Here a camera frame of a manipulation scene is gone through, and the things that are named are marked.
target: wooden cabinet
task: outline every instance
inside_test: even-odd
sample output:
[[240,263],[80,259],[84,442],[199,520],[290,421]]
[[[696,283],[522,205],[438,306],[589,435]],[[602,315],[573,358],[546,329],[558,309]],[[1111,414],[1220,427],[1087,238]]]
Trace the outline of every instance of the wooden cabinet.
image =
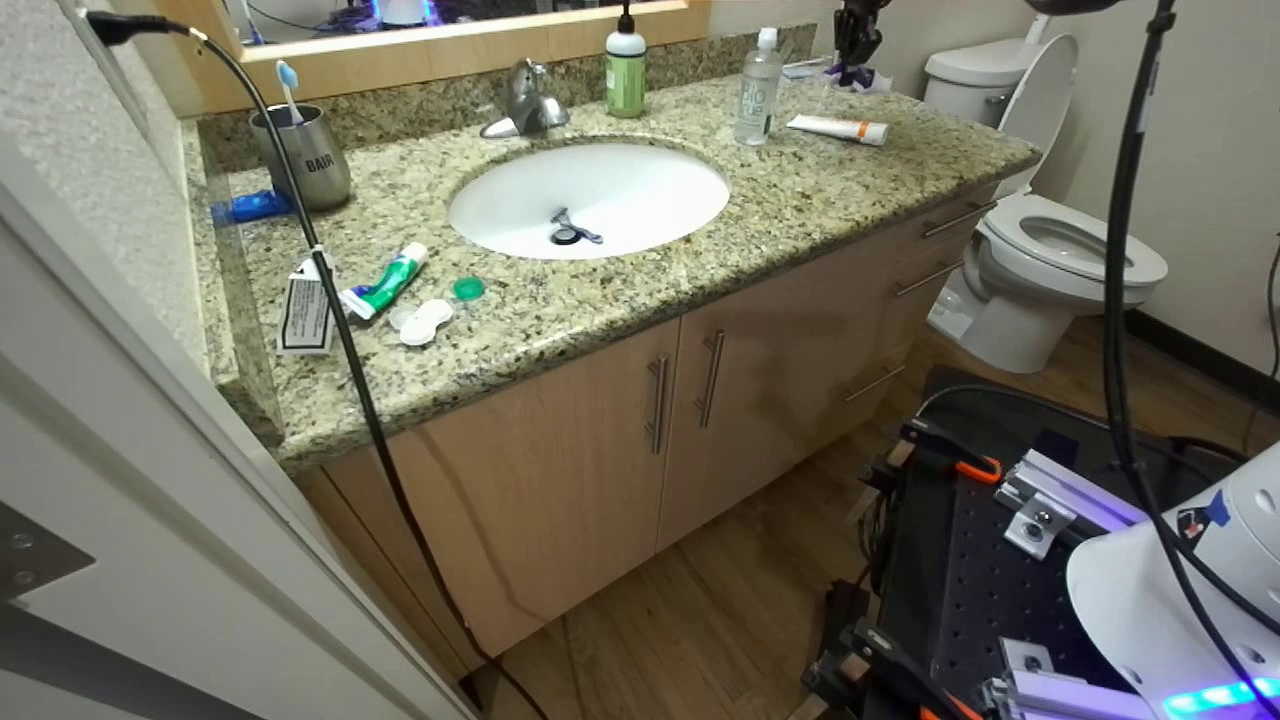
[[[980,202],[940,205],[400,433],[392,451],[411,513],[477,642],[513,647],[854,433],[920,337],[980,213]],[[347,517],[329,517],[369,575],[423,643],[451,643],[438,657],[474,669],[400,517],[355,493],[383,483],[369,451],[325,478],[347,493],[346,507],[332,503]]]
[[886,246],[860,242],[681,322],[659,544],[783,478],[878,363]]
[[392,442],[488,654],[654,556],[673,352],[659,325]]

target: power cord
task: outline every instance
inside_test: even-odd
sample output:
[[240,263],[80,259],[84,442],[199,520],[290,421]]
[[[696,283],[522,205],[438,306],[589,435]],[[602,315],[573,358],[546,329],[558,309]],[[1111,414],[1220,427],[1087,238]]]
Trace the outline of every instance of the power cord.
[[[235,84],[243,89],[243,97],[251,101],[251,107],[255,107],[261,118],[270,118],[270,106],[265,106],[261,89],[255,89],[255,84],[240,74],[240,63],[235,63],[221,43],[211,43],[199,27],[175,23],[175,19],[170,19],[170,15],[116,15],[116,14],[80,14],[80,15],[91,23],[91,31],[102,35],[102,43],[128,43],[135,31],[175,31],[175,35],[195,41],[199,50],[208,50],[208,54],[235,77]],[[279,142],[279,130],[275,130],[275,123],[265,123],[265,130],[270,130],[272,152],[275,152],[275,159],[279,159],[279,169],[283,169],[290,196],[299,196],[299,179],[297,179],[297,169],[291,169],[290,149],[283,149],[283,142]],[[417,544],[420,556],[427,560],[427,571],[434,571],[434,580],[442,583],[442,595],[446,595],[449,614],[461,621],[474,654],[477,654],[488,669],[495,669],[495,673],[522,692],[522,700],[523,700],[539,720],[548,720],[548,714],[534,700],[534,692],[529,692],[495,657],[488,657],[488,654],[480,647],[469,615],[461,614],[461,605],[458,605],[458,595],[451,595],[451,587],[449,587],[449,580],[446,580],[446,571],[442,571],[442,565],[438,565],[438,552],[434,552],[423,530],[420,530],[417,517],[411,517],[411,503],[408,503],[408,493],[405,493],[397,457],[392,457],[392,450],[389,450],[383,421],[380,421],[377,400],[373,400],[373,392],[369,392],[369,378],[363,378],[363,363],[359,363],[359,352],[355,352],[355,337],[351,337],[347,312],[346,312],[346,306],[339,306],[339,291],[336,291],[336,283],[332,283],[332,270],[329,270],[329,258],[325,258],[325,250],[321,250],[321,232],[318,232],[318,225],[313,225],[310,205],[297,205],[297,225],[299,225],[299,232],[304,232],[304,242],[310,242],[310,258],[313,258],[313,263],[318,263],[318,276],[321,276],[321,290],[325,290],[325,306],[329,306],[329,312],[332,312],[332,322],[336,322],[336,337],[339,337],[339,347],[346,347],[346,359],[347,359],[347,374],[351,374],[351,388],[355,388],[355,400],[359,400],[359,415],[363,415],[369,442],[373,442],[373,450],[377,450],[377,461],[380,461],[383,481],[392,483],[400,520],[408,524],[411,544]]]
[[1106,397],[1109,397],[1109,427],[1111,427],[1111,450],[1116,450],[1116,465],[1119,478],[1131,483],[1131,493],[1140,498],[1155,542],[1166,548],[1166,560],[1193,607],[1193,615],[1199,621],[1203,635],[1212,642],[1212,647],[1226,657],[1226,663],[1238,673],[1238,679],[1255,696],[1255,706],[1280,720],[1276,706],[1255,687],[1252,673],[1241,663],[1241,657],[1231,654],[1231,643],[1226,642],[1226,632],[1216,628],[1216,621],[1210,615],[1199,592],[1189,580],[1186,560],[1193,560],[1193,552],[1182,552],[1186,542],[1166,524],[1161,503],[1153,483],[1140,478],[1135,470],[1135,451],[1131,451],[1131,423],[1130,423],[1130,383],[1125,383],[1125,263],[1130,263],[1130,213],[1131,213],[1131,187],[1135,187],[1135,169],[1140,169],[1140,152],[1145,152],[1145,106],[1148,92],[1155,84],[1155,59],[1161,59],[1161,43],[1166,31],[1178,23],[1172,14],[1178,0],[1161,0],[1155,15],[1148,19],[1148,43],[1140,58],[1140,74],[1131,84],[1131,101],[1130,101],[1130,118],[1125,118],[1125,138],[1119,138],[1119,159],[1116,159],[1116,184],[1111,184],[1111,213],[1109,213],[1109,273],[1106,273]]
[[1271,374],[1267,374],[1267,383],[1264,392],[1252,397],[1252,407],[1250,407],[1250,421],[1245,421],[1245,442],[1241,442],[1241,451],[1250,457],[1252,451],[1252,427],[1255,427],[1255,415],[1262,407],[1271,400],[1271,383],[1280,378],[1280,312],[1276,312],[1276,276],[1280,276],[1280,246],[1271,254],[1271,270],[1267,270],[1267,337],[1271,337]]

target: granite countertop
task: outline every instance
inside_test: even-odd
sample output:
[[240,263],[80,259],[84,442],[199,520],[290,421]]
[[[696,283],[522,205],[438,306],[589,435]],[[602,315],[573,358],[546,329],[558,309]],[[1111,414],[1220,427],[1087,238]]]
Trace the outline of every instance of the granite countertop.
[[[318,218],[339,290],[377,281],[383,259],[411,242],[427,246],[434,259],[400,306],[451,297],[461,276],[485,276],[488,283],[488,297],[461,312],[423,352],[400,347],[389,322],[355,333],[389,433],[684,315],[868,229],[1029,169],[1035,156],[1029,144],[948,119],[907,97],[854,97],[819,84],[787,84],[780,113],[886,119],[888,144],[854,149],[783,133],[754,152],[733,144],[733,101],[735,79],[706,79],[654,92],[644,119],[611,119],[602,106],[573,107],[573,123],[548,142],[480,142],[477,130],[461,130],[347,152],[355,202]],[[688,242],[617,259],[513,259],[449,229],[449,202],[469,178],[491,159],[573,142],[684,149],[727,179],[733,202],[722,221]],[[270,179],[255,169],[211,178],[211,184],[251,193]],[[240,333],[255,337],[261,358],[240,358],[235,363],[255,363],[265,374],[261,392],[270,392],[261,406],[275,406],[265,415],[243,414],[243,421],[290,473],[369,445],[339,352],[275,352],[283,276],[304,259],[297,225],[223,229],[217,246],[235,250],[240,273],[227,273],[223,259],[217,263],[227,309],[208,312],[208,322],[240,325]]]

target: toilet tank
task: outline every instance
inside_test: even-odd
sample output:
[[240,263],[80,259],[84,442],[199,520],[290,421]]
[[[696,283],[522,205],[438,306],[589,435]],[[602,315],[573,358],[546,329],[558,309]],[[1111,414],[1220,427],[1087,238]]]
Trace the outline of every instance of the toilet tank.
[[1020,35],[931,54],[926,63],[926,106],[997,130],[1033,54]]

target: cabinet handle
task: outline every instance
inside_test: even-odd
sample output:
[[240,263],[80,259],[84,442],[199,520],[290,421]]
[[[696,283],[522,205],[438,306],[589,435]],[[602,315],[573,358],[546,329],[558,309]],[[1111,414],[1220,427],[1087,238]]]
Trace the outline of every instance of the cabinet handle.
[[724,346],[727,346],[724,329],[712,329],[712,333],[706,337],[709,374],[706,374],[706,397],[696,400],[696,421],[700,421],[700,427],[712,423],[712,407],[718,407],[718,397],[722,397]]
[[963,205],[956,218],[948,218],[948,221],[926,221],[926,225],[920,225],[920,242],[931,242],[931,238],[951,232],[956,225],[968,225],[968,218],[980,213],[980,209],[987,209],[987,205],[968,202],[968,205]]
[[673,383],[673,359],[669,359],[669,358],[655,358],[655,359],[650,363],[650,383],[654,383],[654,406],[650,406],[644,435],[650,435],[650,450],[654,450],[654,451],[666,451],[666,435],[669,435],[669,383]]

